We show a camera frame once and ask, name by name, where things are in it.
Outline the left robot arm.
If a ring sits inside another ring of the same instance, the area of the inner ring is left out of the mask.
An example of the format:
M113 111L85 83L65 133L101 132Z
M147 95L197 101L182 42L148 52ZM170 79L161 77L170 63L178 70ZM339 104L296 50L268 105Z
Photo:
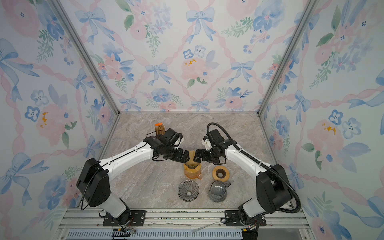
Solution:
M186 163L189 153L180 148L182 141L183 135L169 128L159 135L146 135L142 142L113 157L87 160L77 181L82 201L86 201L89 207L101 208L115 223L126 226L133 219L131 210L112 193L110 182L143 161Z

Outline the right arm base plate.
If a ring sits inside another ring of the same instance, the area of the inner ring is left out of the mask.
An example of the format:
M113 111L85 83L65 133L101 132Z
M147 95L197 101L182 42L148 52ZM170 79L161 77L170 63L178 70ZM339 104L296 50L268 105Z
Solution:
M265 227L267 225L263 215L246 220L246 217L241 217L239 210L225 210L224 214L225 216L221 218L221 223L227 227L249 227L254 225Z

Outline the orange glass carafe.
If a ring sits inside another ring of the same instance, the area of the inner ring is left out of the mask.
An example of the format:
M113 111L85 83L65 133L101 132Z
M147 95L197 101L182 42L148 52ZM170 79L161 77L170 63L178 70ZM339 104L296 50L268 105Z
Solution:
M201 167L195 168L195 169L190 169L188 167L184 168L184 174L187 178L189 179L202 179L202 170Z

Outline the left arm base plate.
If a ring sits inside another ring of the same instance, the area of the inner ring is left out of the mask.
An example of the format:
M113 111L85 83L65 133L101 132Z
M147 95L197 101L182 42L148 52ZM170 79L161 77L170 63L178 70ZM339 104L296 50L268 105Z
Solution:
M103 217L104 227L142 227L146 216L145 210L130 210L130 213L124 212L120 217L114 218L106 213Z

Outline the brown paper coffee filter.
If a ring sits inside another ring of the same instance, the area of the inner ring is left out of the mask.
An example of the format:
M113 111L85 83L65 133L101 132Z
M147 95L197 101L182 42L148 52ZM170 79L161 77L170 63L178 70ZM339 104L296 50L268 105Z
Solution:
M201 163L195 161L195 151L189 151L187 161L185 162L185 165L188 169L196 169Z

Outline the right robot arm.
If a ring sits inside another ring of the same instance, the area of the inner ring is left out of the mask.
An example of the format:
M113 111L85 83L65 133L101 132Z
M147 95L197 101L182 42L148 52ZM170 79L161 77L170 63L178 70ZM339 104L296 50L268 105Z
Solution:
M202 143L205 148L196 151L195 161L219 164L223 158L237 164L255 181L255 197L239 206L242 224L251 225L263 215L274 212L294 214L300 210L300 204L295 208L284 208L292 199L296 200L297 195L280 165L270 165L257 159L230 137L224 138L216 129L208 132Z

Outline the grey glass carafe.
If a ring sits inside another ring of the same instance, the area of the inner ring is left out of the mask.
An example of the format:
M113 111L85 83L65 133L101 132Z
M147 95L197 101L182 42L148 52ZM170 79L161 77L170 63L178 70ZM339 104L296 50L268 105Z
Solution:
M227 188L230 182L214 181L209 189L208 196L215 203L223 202L227 198Z

